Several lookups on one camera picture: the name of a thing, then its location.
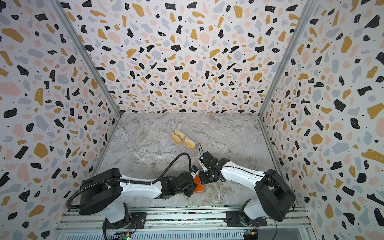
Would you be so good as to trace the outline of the orange card holder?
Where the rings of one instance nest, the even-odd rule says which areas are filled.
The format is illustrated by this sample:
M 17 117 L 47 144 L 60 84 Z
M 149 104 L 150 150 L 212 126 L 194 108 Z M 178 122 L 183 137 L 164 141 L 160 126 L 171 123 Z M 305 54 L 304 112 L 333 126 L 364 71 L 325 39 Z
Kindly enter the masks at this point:
M 201 183 L 200 175 L 197 175 L 194 178 L 194 183 L 196 184 L 194 193 L 202 193 L 203 192 L 203 185 Z

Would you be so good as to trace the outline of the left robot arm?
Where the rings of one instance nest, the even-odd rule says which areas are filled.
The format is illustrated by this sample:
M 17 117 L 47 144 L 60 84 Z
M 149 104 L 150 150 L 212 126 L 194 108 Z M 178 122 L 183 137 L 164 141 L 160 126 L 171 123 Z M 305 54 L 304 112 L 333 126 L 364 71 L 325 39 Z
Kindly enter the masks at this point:
M 169 199 L 184 194 L 190 197 L 197 186 L 194 182 L 199 170 L 183 172 L 177 177 L 162 177 L 159 181 L 139 183 L 139 179 L 128 178 L 120 174 L 117 168 L 96 175 L 81 184 L 80 208 L 82 216 L 100 214 L 111 224 L 127 217 L 128 207 L 122 197 L 145 197 L 149 199 Z

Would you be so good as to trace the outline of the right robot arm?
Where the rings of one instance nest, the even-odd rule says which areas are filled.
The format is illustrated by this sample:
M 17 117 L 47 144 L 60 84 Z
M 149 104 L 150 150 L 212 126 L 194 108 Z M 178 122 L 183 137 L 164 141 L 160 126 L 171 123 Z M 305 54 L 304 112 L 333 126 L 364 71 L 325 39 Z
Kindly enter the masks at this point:
M 257 194 L 257 199 L 247 200 L 236 213 L 235 224 L 251 226 L 262 217 L 270 217 L 282 222 L 294 205 L 296 195 L 273 169 L 266 172 L 250 170 L 222 158 L 218 160 L 209 152 L 199 158 L 203 171 L 200 173 L 202 185 L 217 181 L 232 181 Z

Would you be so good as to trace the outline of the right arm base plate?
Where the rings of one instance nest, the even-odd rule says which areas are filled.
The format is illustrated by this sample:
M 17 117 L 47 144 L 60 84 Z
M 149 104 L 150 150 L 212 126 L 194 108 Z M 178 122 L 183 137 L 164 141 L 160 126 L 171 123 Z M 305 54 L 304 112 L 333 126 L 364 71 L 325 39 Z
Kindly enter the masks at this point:
M 244 213 L 240 211 L 226 211 L 224 222 L 228 227 L 266 227 L 267 221 L 265 218 L 260 217 L 255 220 L 249 219 Z

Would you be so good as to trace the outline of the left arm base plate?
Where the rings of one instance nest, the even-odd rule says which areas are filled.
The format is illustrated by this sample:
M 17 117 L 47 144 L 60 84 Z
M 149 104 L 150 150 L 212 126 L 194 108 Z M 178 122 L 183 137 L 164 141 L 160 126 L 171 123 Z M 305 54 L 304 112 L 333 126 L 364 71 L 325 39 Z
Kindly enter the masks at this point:
M 114 224 L 110 223 L 107 219 L 105 219 L 102 229 L 119 230 L 124 232 L 128 230 L 143 229 L 146 223 L 146 218 L 146 212 L 128 213 L 122 220 Z

